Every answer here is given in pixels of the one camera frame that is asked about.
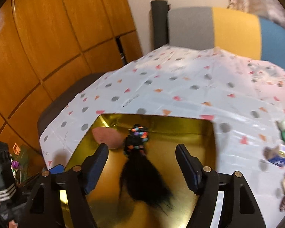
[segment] gold tray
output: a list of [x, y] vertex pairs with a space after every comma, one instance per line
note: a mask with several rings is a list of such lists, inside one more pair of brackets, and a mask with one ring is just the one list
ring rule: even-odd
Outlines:
[[[99, 228], [186, 227], [198, 197], [187, 187], [175, 158], [175, 147], [183, 143], [203, 165], [215, 168], [215, 139], [210, 121], [138, 114], [102, 114], [79, 143], [65, 170], [81, 165], [87, 156], [94, 154], [99, 145], [93, 138], [93, 128], [115, 128], [126, 137], [128, 129], [136, 123], [149, 129], [147, 157], [170, 187], [173, 208], [166, 208], [164, 212], [150, 208], [144, 202], [134, 202], [125, 191], [119, 201], [119, 176], [127, 160], [121, 148], [109, 151], [96, 188], [87, 196], [93, 217]], [[73, 227], [65, 192], [61, 191], [60, 198], [65, 223]]]

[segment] gray dot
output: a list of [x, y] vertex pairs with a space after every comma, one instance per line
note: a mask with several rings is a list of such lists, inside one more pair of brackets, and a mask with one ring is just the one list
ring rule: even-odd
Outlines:
[[223, 133], [228, 133], [231, 131], [231, 126], [227, 122], [222, 122], [219, 127]]
[[256, 111], [251, 111], [250, 114], [251, 114], [254, 118], [260, 118], [259, 113], [256, 112]]
[[112, 99], [111, 99], [111, 101], [116, 101], [116, 100], [118, 100], [119, 99], [119, 97], [118, 96], [114, 96]]
[[147, 81], [145, 81], [145, 84], [146, 85], [150, 85], [152, 83], [152, 81], [151, 80], [147, 80]]
[[265, 160], [260, 160], [259, 161], [259, 168], [261, 169], [261, 171], [266, 172], [268, 170], [268, 164]]
[[227, 86], [230, 87], [230, 88], [234, 88], [234, 84], [232, 82], [228, 82]]
[[82, 125], [81, 130], [85, 131], [88, 127], [89, 127], [89, 125], [86, 123], [86, 124]]
[[144, 108], [139, 108], [139, 109], [136, 111], [136, 114], [141, 114], [141, 115], [143, 115], [143, 114], [146, 114], [146, 112], [147, 112], [146, 109], [144, 109]]
[[274, 193], [277, 199], [281, 199], [283, 196], [283, 191], [280, 188], [277, 188]]
[[193, 85], [193, 86], [190, 87], [190, 89], [198, 90], [198, 89], [199, 89], [199, 86], [198, 86], [198, 85]]
[[205, 75], [204, 75], [204, 78], [205, 78], [206, 80], [211, 80], [211, 79], [212, 79], [212, 76], [211, 76], [210, 74], [205, 74]]

